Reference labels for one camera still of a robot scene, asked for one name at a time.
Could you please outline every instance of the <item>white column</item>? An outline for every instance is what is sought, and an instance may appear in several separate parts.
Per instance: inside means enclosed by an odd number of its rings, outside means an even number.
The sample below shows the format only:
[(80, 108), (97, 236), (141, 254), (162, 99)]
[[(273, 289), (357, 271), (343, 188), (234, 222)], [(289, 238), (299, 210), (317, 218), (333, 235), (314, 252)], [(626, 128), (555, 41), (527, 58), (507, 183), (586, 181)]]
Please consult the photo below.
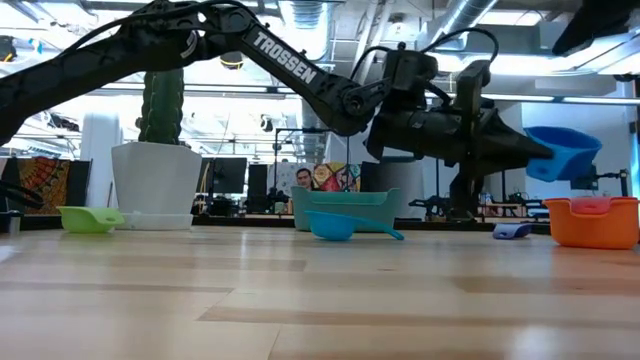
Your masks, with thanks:
[(92, 112), (85, 115), (80, 159), (92, 161), (86, 206), (106, 207), (109, 204), (110, 207), (118, 207), (111, 148), (122, 143), (123, 134), (117, 113)]

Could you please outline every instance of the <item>exposed ductwork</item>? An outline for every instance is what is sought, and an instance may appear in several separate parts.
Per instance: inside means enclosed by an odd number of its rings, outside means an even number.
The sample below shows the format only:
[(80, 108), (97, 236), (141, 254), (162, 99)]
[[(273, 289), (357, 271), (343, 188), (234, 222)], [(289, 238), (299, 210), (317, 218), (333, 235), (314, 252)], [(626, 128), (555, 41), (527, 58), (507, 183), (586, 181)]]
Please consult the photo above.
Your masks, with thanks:
[[(433, 43), (444, 34), (476, 26), (497, 2), (498, 0), (451, 0), (447, 12), (435, 21), (438, 28), (434, 26), (433, 31), (429, 29), (429, 43)], [(439, 48), (462, 50), (465, 46), (466, 36), (462, 35)]]
[(294, 47), (304, 48), (307, 58), (315, 61), (325, 56), (329, 44), (331, 4), (322, 1), (279, 1), (282, 18), (296, 29)]

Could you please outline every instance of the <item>orange bin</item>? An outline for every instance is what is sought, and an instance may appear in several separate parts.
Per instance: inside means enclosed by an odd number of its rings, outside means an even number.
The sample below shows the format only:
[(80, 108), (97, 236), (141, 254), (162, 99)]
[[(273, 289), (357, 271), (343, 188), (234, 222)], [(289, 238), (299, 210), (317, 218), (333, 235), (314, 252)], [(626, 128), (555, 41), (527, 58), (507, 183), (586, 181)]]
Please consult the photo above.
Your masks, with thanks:
[(551, 237), (562, 246), (631, 249), (638, 243), (638, 199), (547, 199)]

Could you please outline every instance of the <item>ceiling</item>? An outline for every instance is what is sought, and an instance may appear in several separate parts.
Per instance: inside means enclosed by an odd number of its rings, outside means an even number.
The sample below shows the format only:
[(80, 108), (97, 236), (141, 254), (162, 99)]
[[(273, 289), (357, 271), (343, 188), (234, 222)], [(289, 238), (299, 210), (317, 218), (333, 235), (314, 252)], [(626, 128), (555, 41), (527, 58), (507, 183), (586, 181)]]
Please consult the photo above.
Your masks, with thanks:
[[(244, 1), (254, 9), (263, 22), (269, 22), (270, 30), (282, 37), (296, 50), (307, 50), (308, 57), (315, 60), (323, 69), (338, 75), (348, 76), (353, 68), (356, 55), (361, 53), (365, 45), (383, 45), (395, 47), (399, 42), (407, 43), (414, 48), (416, 43), (428, 33), (430, 26), (435, 26), (439, 19), (447, 14), (447, 0), (331, 0), (315, 2), (297, 1)], [(0, 63), (0, 76), (25, 67), (32, 66), (55, 56), (79, 39), (91, 29), (114, 19), (124, 17), (142, 6), (144, 2), (133, 0), (37, 0), (18, 1), (4, 0), (0, 2), (0, 35), (11, 35), (18, 49), (18, 59), (13, 63)], [(529, 54), (510, 55), (509, 49), (518, 44), (511, 44), (513, 34), (540, 32), (544, 27), (566, 24), (571, 13), (580, 1), (578, 0), (518, 0), (498, 1), (479, 21), (478, 26), (492, 27), (505, 39), (507, 53), (502, 56), (500, 66), (492, 67), (494, 75), (487, 91), (498, 94), (574, 94), (604, 95), (615, 89), (615, 82), (610, 76), (597, 75), (594, 71), (575, 71), (569, 66), (563, 71), (550, 73), (553, 76), (536, 74), (542, 68), (541, 63), (528, 63)], [(314, 22), (309, 17), (315, 16)], [(481, 40), (469, 36), (469, 47)], [(462, 55), (447, 51), (438, 51), (435, 56), (441, 60), (442, 73), (436, 84), (446, 91), (455, 91), (456, 72), (465, 61), (485, 56), (482, 49)], [(535, 54), (544, 64), (557, 59)], [(380, 77), (382, 54), (372, 61), (369, 70), (361, 74), (361, 82), (368, 82)], [(132, 74), (120, 82), (128, 85), (140, 83), (142, 74)], [(185, 69), (186, 84), (233, 85), (233, 86), (280, 86), (281, 83), (269, 73), (262, 70), (250, 59), (245, 59), (240, 70), (225, 69), (219, 59), (195, 63)], [(63, 104), (53, 111), (61, 113), (80, 126), (84, 113), (91, 110), (95, 101), (110, 101), (114, 108), (121, 110), (121, 121), (125, 125), (125, 137), (134, 139), (137, 129), (133, 121), (137, 117), (141, 105), (136, 91), (111, 91), (109, 94), (119, 96), (85, 96)], [(233, 89), (226, 90), (226, 97), (200, 97), (185, 101), (183, 138), (189, 139), (193, 146), (210, 154), (245, 154), (251, 152), (267, 158), (272, 151), (271, 145), (260, 144), (263, 139), (272, 141), (273, 134), (265, 133), (260, 128), (263, 115), (272, 119), (276, 127), (320, 126), (321, 122), (314, 116), (308, 106), (300, 104), (293, 96), (260, 95), (260, 99), (251, 100), (257, 94), (233, 96)], [(24, 134), (33, 133), (33, 126), (39, 122), (31, 120), (31, 127), (22, 129)], [(67, 134), (64, 129), (51, 126), (40, 129), (44, 132)], [(316, 161), (322, 156), (323, 139), (320, 136), (292, 135), (293, 144), (285, 144), (283, 152), (293, 158)], [(242, 148), (238, 142), (254, 141), (253, 147)], [(49, 141), (62, 146), (61, 151), (69, 148), (68, 141)]]

